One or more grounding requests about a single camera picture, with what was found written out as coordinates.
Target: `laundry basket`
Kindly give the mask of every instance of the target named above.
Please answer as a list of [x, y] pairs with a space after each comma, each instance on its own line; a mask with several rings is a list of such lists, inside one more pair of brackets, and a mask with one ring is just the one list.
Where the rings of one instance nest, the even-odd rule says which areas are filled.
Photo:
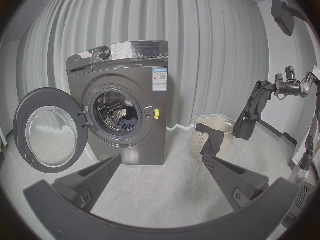
[[227, 148], [230, 145], [231, 139], [233, 137], [232, 130], [235, 124], [235, 121], [230, 119], [229, 117], [223, 114], [209, 114], [209, 115], [199, 115], [195, 116], [194, 119], [194, 127], [192, 132], [192, 139], [190, 149], [194, 157], [199, 161], [202, 162], [202, 155], [200, 151], [202, 150], [205, 142], [209, 138], [208, 133], [196, 131], [196, 124], [202, 123], [206, 126], [210, 126], [213, 129], [221, 130], [224, 132], [223, 142], [220, 146], [220, 151], [216, 154], [217, 157], [221, 158], [224, 156]]

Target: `vent grille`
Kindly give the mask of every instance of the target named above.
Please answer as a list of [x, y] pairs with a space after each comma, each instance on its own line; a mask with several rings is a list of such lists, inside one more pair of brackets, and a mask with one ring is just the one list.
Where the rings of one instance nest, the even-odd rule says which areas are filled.
[[208, 169], [210, 174], [212, 174], [214, 170], [214, 162], [212, 162], [206, 155], [202, 155], [202, 162], [205, 165], [205, 167]]
[[118, 157], [109, 165], [111, 175], [115, 173], [115, 171], [118, 169], [121, 162], [122, 162], [122, 159], [121, 159], [121, 155], [119, 154]]
[[300, 188], [300, 190], [299, 190], [299, 194], [298, 194], [298, 196], [297, 196], [297, 198], [296, 198], [296, 206], [298, 207], [298, 208], [302, 208], [302, 202], [303, 202], [303, 200], [304, 200], [304, 198], [305, 198], [305, 196], [306, 196], [306, 193], [307, 193], [307, 191], [309, 190], [310, 188], [309, 187], [307, 187], [307, 186], [302, 186], [301, 188]]

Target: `black clothing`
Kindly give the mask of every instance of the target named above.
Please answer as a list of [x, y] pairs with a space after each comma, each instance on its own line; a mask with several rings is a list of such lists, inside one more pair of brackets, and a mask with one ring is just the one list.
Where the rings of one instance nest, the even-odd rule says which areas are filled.
[[195, 126], [195, 130], [209, 134], [209, 138], [203, 145], [200, 154], [211, 154], [215, 156], [220, 151], [220, 146], [223, 141], [223, 131], [212, 129], [200, 122]]
[[270, 84], [269, 81], [256, 82], [244, 110], [233, 127], [232, 135], [246, 141], [249, 140], [254, 131], [256, 121], [261, 120], [261, 112], [266, 106], [267, 101], [271, 99], [272, 91], [263, 89], [264, 86]]

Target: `gray floor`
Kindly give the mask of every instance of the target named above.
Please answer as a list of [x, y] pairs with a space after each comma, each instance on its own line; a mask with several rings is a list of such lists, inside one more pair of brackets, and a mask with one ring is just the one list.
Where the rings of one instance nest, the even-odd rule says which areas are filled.
[[[123, 224], [142, 227], [177, 227], [206, 222], [232, 212], [221, 190], [190, 152], [192, 129], [166, 132], [165, 164], [153, 166], [120, 165], [92, 213]], [[32, 213], [22, 190], [40, 179], [52, 183], [93, 161], [86, 152], [69, 169], [45, 174], [31, 168], [18, 153], [13, 138], [0, 170], [0, 182], [22, 218], [43, 239], [53, 239]], [[294, 145], [257, 124], [249, 141], [233, 138], [223, 159], [265, 174], [271, 184], [288, 178], [287, 166]], [[279, 227], [270, 239], [283, 232]]]

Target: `washing machine door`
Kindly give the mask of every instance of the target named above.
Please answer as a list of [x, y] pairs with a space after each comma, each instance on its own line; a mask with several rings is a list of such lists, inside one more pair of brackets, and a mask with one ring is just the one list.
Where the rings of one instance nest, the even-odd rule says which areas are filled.
[[19, 103], [13, 136], [22, 158], [45, 173], [61, 172], [81, 156], [88, 125], [78, 102], [55, 88], [39, 88]]

